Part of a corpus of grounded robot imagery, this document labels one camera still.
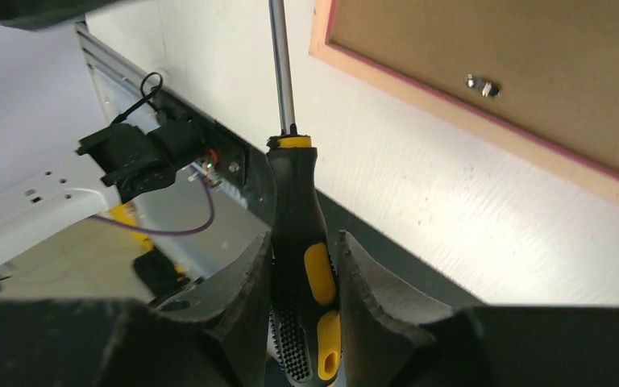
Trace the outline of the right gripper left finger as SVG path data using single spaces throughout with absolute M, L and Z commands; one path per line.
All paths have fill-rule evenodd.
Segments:
M 0 386 L 261 386 L 268 340 L 269 233 L 177 295 L 0 299 Z

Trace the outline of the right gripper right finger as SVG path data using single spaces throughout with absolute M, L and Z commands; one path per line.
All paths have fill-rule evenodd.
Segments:
M 619 386 L 619 306 L 455 309 L 339 236 L 349 386 Z

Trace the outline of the black yellow screwdriver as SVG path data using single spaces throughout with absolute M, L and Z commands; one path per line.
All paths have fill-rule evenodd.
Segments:
M 293 386 L 332 386 L 342 353 L 337 278 L 327 247 L 314 171 L 318 150 L 299 133 L 282 1 L 268 3 L 281 133 L 268 139 L 276 189 L 272 223 L 271 322 Z

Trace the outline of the pink wooden photo frame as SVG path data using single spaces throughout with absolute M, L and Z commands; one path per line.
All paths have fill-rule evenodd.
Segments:
M 309 49 L 619 205 L 619 1 L 318 1 Z

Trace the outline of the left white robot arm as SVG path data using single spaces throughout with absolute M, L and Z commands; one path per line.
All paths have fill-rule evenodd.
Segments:
M 183 120 L 148 133 L 114 124 L 81 139 L 74 152 L 0 193 L 0 266 L 82 219 L 169 187 L 205 152 L 203 134 Z

